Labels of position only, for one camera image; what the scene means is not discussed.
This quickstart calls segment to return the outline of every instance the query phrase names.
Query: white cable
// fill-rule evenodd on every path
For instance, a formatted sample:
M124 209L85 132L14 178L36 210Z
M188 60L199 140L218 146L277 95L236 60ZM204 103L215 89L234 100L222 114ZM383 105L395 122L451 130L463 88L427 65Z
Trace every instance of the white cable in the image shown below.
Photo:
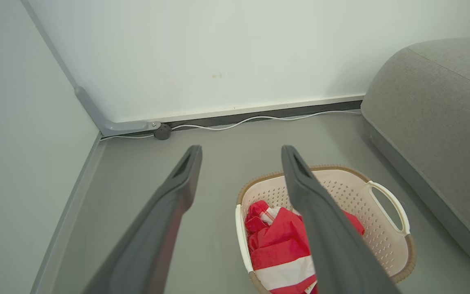
M147 135L147 136L108 136L106 138L102 138L99 141L106 141L108 139L113 139L113 138L127 138L127 139L144 139L144 138L149 138L153 136L153 134Z
M281 118L281 117L273 117L273 116L254 116L254 117L250 117L250 118L244 119L242 121L239 121L235 125L230 125L229 127L224 127L224 128L209 128L209 127L203 127L202 125L177 125L176 127L173 127L171 129L173 131L173 130L177 130L179 128L190 127L190 128L198 128L198 129L211 130L211 131L223 131L223 130L234 128L237 125L240 125L241 123L244 123L244 122L247 122L247 121L250 121L250 120L253 120L253 119L267 118L267 119L277 119L277 120L291 121L291 120L305 119L305 118L313 117L313 116L317 116L317 115L331 114L331 113L335 113L335 112L354 114L354 115L361 115L362 114L361 112L352 112L352 111L346 111L346 110L330 110L330 111L317 112L315 114L301 116L301 117L294 117L294 118ZM112 138L142 139L142 138L149 138L151 136L153 136L153 134L147 135L147 136L110 136L110 137L101 139L101 141L112 139Z

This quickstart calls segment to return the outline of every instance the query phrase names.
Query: laundry basket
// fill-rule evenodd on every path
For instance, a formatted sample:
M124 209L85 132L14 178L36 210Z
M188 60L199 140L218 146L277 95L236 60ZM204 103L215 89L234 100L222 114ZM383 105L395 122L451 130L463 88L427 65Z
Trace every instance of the laundry basket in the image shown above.
M321 185L331 194L341 209L353 214L365 229L364 242L394 283L402 281L416 265L416 248L410 234L405 211L397 198L384 186L368 179L365 175L341 165L312 166L311 171ZM373 195L372 189L380 190L393 203L401 219L398 229L382 205ZM235 223L242 260L253 284L261 293L267 292L256 277L248 250L248 236L244 220L248 207L264 200L273 208L276 206L291 210L286 181L283 172L272 173L253 179L239 193L235 209Z

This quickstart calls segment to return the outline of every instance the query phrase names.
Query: gray sofa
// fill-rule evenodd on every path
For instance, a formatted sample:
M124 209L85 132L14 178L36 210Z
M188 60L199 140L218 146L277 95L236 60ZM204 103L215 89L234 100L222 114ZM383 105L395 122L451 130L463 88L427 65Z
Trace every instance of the gray sofa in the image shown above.
M470 38L400 50L361 109L373 143L470 255Z

